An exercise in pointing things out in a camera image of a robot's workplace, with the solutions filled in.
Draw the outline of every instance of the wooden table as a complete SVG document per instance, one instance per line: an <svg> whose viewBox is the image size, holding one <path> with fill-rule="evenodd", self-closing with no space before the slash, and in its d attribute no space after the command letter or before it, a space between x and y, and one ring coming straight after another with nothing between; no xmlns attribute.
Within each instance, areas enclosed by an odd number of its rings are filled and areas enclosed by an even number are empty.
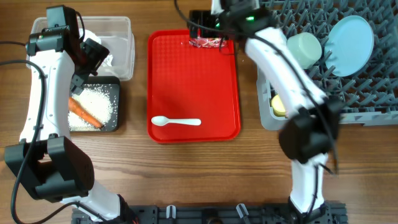
<svg viewBox="0 0 398 224"><path fill-rule="evenodd" d="M0 39L26 42L49 0L0 5ZM181 0L181 8L208 9L209 1ZM242 131L229 142L160 145L146 131L146 52L156 30L180 29L171 0L68 2L84 16L128 16L136 38L134 77L122 84L121 126L115 133L72 134L94 163L96 179L130 205L235 205L286 202L290 161L277 133L260 122L256 66L238 56ZM25 58L18 46L0 46L0 61ZM0 223L12 223L9 202L15 177L4 163L4 147L17 144L25 123L30 71L0 68ZM398 222L398 127L344 125L338 140L341 175L325 176L324 196L347 204L350 223ZM20 188L17 210L25 222L39 220L59 204L32 200ZM50 223L69 223L66 209Z"/></svg>

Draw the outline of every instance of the blue plate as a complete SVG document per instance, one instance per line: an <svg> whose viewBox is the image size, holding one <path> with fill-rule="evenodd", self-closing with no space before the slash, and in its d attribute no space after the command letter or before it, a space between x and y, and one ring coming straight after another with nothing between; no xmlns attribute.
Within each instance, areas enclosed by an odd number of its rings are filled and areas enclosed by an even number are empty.
<svg viewBox="0 0 398 224"><path fill-rule="evenodd" d="M332 51L326 60L326 67L336 68L333 74L346 77L359 71L368 62L374 46L372 27L360 16L348 16L339 21L330 31L324 56Z"/></svg>

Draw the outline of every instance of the yellow lid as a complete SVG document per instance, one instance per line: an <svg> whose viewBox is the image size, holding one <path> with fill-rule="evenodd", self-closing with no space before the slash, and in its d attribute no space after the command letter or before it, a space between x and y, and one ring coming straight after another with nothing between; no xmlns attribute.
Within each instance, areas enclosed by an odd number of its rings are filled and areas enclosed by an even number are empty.
<svg viewBox="0 0 398 224"><path fill-rule="evenodd" d="M282 100L280 100L279 95L276 95L271 99L271 106L272 109L274 109L274 114L276 116L284 117L286 115L285 106L283 105Z"/></svg>

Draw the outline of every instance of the spoon handle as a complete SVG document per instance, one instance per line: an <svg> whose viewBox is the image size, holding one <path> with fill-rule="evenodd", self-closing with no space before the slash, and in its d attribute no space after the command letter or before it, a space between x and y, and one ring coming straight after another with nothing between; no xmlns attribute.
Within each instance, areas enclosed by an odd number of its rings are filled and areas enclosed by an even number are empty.
<svg viewBox="0 0 398 224"><path fill-rule="evenodd" d="M200 119L170 119L169 123L199 126L199 125L201 125L201 120Z"/></svg>

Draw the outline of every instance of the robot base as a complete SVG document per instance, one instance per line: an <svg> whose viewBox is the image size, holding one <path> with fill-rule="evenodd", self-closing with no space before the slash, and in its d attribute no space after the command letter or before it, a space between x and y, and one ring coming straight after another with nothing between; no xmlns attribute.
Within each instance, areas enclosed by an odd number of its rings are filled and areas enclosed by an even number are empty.
<svg viewBox="0 0 398 224"><path fill-rule="evenodd" d="M346 205L325 202L326 214L310 224L347 224ZM246 207L250 224L288 224L287 203ZM138 215L140 224L241 224L236 207L177 207L176 219L166 218L166 208L156 206L130 206ZM71 224L93 224L89 216L74 209Z"/></svg>

